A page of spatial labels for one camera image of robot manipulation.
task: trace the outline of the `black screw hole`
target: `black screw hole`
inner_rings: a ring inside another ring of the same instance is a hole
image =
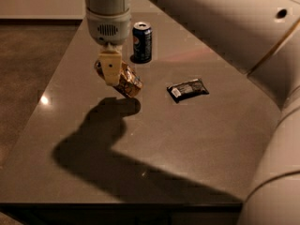
[[[287,15],[288,15],[288,10],[287,10],[287,9],[282,9],[282,10],[280,10],[280,11],[277,13],[276,18],[277,18],[277,19],[283,19],[283,18],[285,18],[285,16],[287,16]]]

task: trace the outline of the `blue can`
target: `blue can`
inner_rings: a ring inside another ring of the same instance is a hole
[[[152,59],[152,29],[149,22],[136,22],[132,29],[133,58],[136,63],[147,63]]]

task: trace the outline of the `floor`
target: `floor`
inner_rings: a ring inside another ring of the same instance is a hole
[[[0,174],[79,24],[0,20]],[[0,224],[21,223],[0,213]]]

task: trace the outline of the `crumpled metallic wrapper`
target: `crumpled metallic wrapper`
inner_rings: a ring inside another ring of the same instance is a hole
[[[97,74],[104,79],[104,74],[100,62],[97,60],[95,63],[95,70]],[[140,77],[136,74],[133,67],[130,67],[122,61],[122,68],[120,74],[120,83],[113,88],[122,94],[125,98],[134,98],[138,95],[143,87]]]

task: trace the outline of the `black snack bar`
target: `black snack bar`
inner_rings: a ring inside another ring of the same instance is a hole
[[[201,79],[168,86],[167,91],[177,103],[186,98],[192,98],[201,94],[209,94]]]

